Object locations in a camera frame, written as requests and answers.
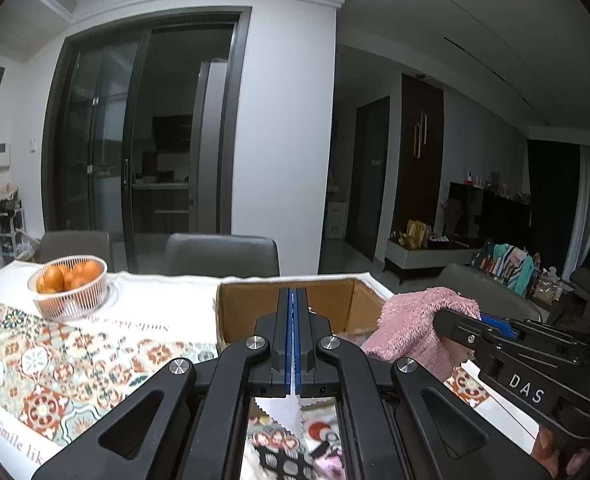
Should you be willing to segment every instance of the wooden door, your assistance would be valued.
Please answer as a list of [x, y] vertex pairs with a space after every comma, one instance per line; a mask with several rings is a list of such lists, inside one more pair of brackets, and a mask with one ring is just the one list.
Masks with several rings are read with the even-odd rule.
[[375, 257], [386, 179], [390, 96], [357, 109], [346, 241]]
[[410, 76], [402, 77], [402, 142], [393, 229], [409, 220], [433, 226], [441, 181], [444, 136], [443, 92]]

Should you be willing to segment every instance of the white curtain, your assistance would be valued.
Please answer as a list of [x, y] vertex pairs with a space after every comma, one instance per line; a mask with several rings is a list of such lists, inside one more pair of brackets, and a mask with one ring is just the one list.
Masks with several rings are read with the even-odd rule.
[[590, 146], [580, 146], [579, 190], [577, 208], [572, 226], [571, 243], [566, 254], [562, 278], [568, 280], [571, 273], [586, 259], [590, 249]]

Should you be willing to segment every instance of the human hand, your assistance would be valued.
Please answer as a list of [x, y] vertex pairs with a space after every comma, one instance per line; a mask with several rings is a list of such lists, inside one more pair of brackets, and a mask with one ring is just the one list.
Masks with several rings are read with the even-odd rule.
[[[550, 476], [557, 478], [559, 475], [559, 449], [555, 449], [555, 435], [552, 431], [539, 427], [539, 433], [535, 440], [535, 445], [530, 452], [531, 457], [537, 460], [542, 466], [544, 466]], [[566, 465], [566, 474], [569, 476], [574, 475], [584, 465], [586, 459], [590, 455], [589, 449], [581, 449], [575, 453]]]

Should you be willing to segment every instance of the pink towel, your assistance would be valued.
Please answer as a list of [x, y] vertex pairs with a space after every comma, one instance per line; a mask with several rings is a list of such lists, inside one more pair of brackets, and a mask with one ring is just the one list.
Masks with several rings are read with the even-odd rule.
[[390, 363], [400, 357], [412, 357], [439, 380], [445, 381], [453, 368], [472, 356], [472, 351], [437, 336], [432, 318], [442, 308], [480, 319], [475, 301], [462, 298], [443, 286], [396, 294], [382, 307], [378, 329], [361, 349], [367, 355]]

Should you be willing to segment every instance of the door handle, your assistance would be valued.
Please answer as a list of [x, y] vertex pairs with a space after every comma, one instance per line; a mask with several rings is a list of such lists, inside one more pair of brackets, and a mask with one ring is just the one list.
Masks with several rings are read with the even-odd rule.
[[422, 123], [424, 124], [424, 146], [426, 145], [426, 140], [428, 139], [428, 114], [426, 112], [422, 112]]
[[[417, 129], [419, 129], [419, 139], [417, 138]], [[415, 140], [417, 140], [417, 154], [415, 155], [414, 144]], [[420, 158], [422, 156], [422, 125], [419, 123], [415, 123], [414, 128], [414, 139], [412, 141], [412, 154], [415, 158]]]
[[123, 185], [124, 189], [128, 189], [128, 181], [130, 180], [130, 175], [128, 174], [128, 158], [124, 158], [124, 167], [122, 171], [123, 175]]

